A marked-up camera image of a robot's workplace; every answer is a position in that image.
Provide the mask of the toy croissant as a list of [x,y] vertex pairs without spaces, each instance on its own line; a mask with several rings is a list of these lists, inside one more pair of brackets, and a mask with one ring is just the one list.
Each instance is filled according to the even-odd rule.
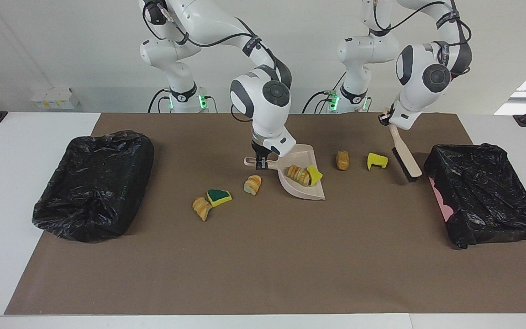
[[192,209],[202,219],[203,222],[207,221],[209,211],[213,208],[211,203],[207,201],[203,196],[199,196],[192,202]]
[[259,175],[251,175],[245,181],[243,190],[249,194],[256,196],[259,188],[261,187],[262,178]]
[[309,171],[304,167],[298,167],[292,165],[287,169],[287,177],[292,179],[301,186],[309,187],[311,186],[311,175]]

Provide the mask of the notched yellow sponge piece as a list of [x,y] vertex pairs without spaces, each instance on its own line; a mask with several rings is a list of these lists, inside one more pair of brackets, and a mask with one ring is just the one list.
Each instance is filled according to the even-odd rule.
[[388,166],[389,158],[375,153],[367,155],[367,168],[371,170],[373,166],[386,168]]

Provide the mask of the beige brush black bristles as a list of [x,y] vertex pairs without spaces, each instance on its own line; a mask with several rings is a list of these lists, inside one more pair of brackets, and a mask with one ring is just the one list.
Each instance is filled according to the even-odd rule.
[[401,170],[409,182],[417,181],[422,175],[420,167],[418,167],[414,156],[400,136],[400,133],[397,131],[397,127],[392,124],[388,125],[388,127],[394,143],[392,152],[396,157],[397,162],[400,164]]

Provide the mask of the beige plastic dustpan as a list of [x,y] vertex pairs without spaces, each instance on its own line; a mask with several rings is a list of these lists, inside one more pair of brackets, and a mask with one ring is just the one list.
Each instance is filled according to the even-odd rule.
[[311,186],[303,186],[288,177],[290,166],[298,166],[305,170],[311,167],[314,173],[319,173],[313,147],[309,144],[295,144],[294,148],[286,156],[278,158],[276,161],[268,160],[267,165],[269,169],[278,172],[279,181],[289,194],[307,200],[326,199],[320,182],[320,179],[323,177],[322,174],[319,174],[318,179],[313,180],[314,183]]

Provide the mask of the green and yellow sponge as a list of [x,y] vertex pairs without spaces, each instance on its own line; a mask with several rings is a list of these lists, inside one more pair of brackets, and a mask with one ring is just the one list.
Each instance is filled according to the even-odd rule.
[[207,190],[206,195],[207,195],[208,201],[213,207],[217,207],[223,203],[226,203],[232,200],[232,195],[229,193],[229,191],[222,190],[222,189]]

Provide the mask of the pink plastic bin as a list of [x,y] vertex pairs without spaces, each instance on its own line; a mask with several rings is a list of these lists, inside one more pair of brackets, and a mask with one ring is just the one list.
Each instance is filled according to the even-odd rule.
[[438,202],[439,208],[441,210],[442,216],[444,218],[444,222],[447,223],[450,219],[451,215],[453,215],[454,210],[447,204],[445,204],[443,197],[441,196],[440,191],[436,188],[435,182],[431,177],[428,177],[429,182],[431,184],[432,190],[434,192],[434,195],[436,196],[436,200]]

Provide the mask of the black bag on pink bin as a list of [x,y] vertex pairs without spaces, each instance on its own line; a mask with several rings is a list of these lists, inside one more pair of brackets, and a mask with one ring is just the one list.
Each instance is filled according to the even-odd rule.
[[458,248],[526,240],[526,189],[494,144],[436,144],[424,170],[454,213],[445,227]]

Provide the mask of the black bag lined bin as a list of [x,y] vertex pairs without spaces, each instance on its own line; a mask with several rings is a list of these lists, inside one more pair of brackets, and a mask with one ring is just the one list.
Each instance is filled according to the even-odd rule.
[[153,163],[152,141],[135,131],[71,140],[35,204],[32,224],[79,242],[124,235],[145,196]]

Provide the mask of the brown table mat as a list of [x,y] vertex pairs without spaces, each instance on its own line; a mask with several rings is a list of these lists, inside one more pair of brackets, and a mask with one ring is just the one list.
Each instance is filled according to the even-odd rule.
[[[409,183],[374,114],[294,115],[323,201],[255,170],[250,125],[230,115],[102,114],[102,136],[133,130],[155,147],[137,217],[88,244],[43,233],[6,314],[526,313],[526,241],[457,249],[428,177]],[[349,153],[338,170],[336,154]],[[389,158],[367,168],[367,155]],[[202,219],[207,190],[232,200]]]

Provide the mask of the white wall socket box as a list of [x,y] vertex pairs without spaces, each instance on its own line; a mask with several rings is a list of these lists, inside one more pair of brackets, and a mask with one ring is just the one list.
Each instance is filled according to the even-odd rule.
[[32,104],[39,110],[75,110],[79,100],[70,88],[37,90],[31,97]]

